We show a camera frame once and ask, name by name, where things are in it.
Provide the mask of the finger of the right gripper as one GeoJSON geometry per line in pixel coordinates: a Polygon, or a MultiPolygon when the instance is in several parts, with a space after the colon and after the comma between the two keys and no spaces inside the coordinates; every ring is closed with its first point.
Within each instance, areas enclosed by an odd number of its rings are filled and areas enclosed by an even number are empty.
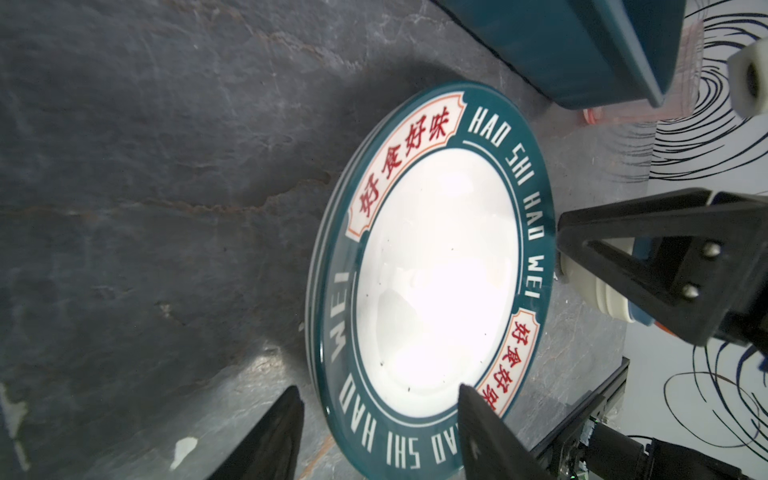
{"type": "Polygon", "coordinates": [[[684,189],[565,212],[558,250],[683,341],[767,345],[767,199],[684,189]]]}

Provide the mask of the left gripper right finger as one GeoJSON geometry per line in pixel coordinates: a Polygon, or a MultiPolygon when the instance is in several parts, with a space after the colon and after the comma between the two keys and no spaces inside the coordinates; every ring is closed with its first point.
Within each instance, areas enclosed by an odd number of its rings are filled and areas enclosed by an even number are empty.
{"type": "Polygon", "coordinates": [[[458,433],[467,479],[551,479],[484,398],[459,387],[458,433]]]}

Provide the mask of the green rim plate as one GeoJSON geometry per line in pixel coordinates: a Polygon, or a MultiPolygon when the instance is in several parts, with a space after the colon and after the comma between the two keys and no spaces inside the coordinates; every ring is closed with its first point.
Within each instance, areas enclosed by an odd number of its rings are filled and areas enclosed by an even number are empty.
{"type": "Polygon", "coordinates": [[[496,89],[425,90],[371,131],[323,215],[305,310],[314,389],[361,475],[452,477],[461,384],[508,414],[543,333],[555,233],[542,152],[496,89]]]}

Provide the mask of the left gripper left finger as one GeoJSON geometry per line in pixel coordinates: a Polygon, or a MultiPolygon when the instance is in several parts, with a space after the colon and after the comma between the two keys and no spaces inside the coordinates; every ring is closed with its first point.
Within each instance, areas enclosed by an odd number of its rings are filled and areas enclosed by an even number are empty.
{"type": "Polygon", "coordinates": [[[290,386],[208,479],[294,479],[304,418],[299,389],[290,386]]]}

